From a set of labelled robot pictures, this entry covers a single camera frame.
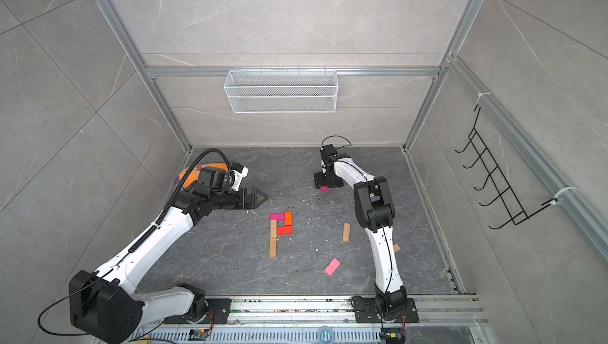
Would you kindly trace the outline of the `orange block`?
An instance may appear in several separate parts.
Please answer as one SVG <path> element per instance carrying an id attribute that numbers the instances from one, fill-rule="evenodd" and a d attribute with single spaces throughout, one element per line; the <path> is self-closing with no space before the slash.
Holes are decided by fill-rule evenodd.
<path id="1" fill-rule="evenodd" d="M 293 213 L 292 212 L 286 212 L 284 214 L 284 225 L 285 226 L 293 225 Z"/>

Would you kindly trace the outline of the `red block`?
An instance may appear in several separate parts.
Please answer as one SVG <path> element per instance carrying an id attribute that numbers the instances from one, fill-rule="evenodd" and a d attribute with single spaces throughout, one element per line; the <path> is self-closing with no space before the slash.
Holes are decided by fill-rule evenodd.
<path id="1" fill-rule="evenodd" d="M 293 227 L 290 225 L 281 226 L 276 229 L 276 234 L 278 236 L 291 235 L 292 233 L 293 233 Z"/>

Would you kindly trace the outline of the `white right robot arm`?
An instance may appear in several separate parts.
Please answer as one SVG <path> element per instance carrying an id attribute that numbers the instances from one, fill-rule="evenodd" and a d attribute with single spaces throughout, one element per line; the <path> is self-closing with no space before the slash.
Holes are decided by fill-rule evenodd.
<path id="1" fill-rule="evenodd" d="M 393 231 L 396 210 L 388 180 L 363 170 L 333 145 L 320 149 L 321 171 L 314 174 L 317 189 L 348 185 L 353 189 L 356 220 L 370 241 L 375 263 L 375 305 L 383 320 L 396 320 L 408 305 L 398 271 Z"/>

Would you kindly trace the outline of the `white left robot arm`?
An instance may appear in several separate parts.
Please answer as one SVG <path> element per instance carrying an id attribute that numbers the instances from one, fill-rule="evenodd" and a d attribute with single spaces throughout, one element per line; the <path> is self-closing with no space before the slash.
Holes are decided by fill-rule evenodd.
<path id="1" fill-rule="evenodd" d="M 204 150 L 177 176 L 161 213 L 139 236 L 95 271 L 79 271 L 70 280 L 66 300 L 74 336 L 123 343 L 149 323 L 211 318 L 205 292 L 198 287 L 181 283 L 138 293 L 138 285 L 180 237 L 213 211 L 255 210 L 268 200 L 259 189 L 241 186 L 248 173 L 221 150 Z"/>

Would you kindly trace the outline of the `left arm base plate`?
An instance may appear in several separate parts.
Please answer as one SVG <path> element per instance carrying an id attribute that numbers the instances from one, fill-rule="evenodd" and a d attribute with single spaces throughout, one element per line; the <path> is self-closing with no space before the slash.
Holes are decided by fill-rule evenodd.
<path id="1" fill-rule="evenodd" d="M 187 321 L 191 324 L 226 324 L 231 312 L 232 300 L 229 298 L 212 298 L 197 301 L 194 315 Z"/>

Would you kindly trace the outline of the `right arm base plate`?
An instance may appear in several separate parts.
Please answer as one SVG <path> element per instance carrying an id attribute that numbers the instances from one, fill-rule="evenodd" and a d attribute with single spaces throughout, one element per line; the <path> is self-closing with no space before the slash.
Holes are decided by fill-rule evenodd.
<path id="1" fill-rule="evenodd" d="M 390 304 L 380 297 L 353 296 L 350 304 L 356 314 L 357 323 L 419 323 L 417 307 L 413 298 L 401 299 Z"/>

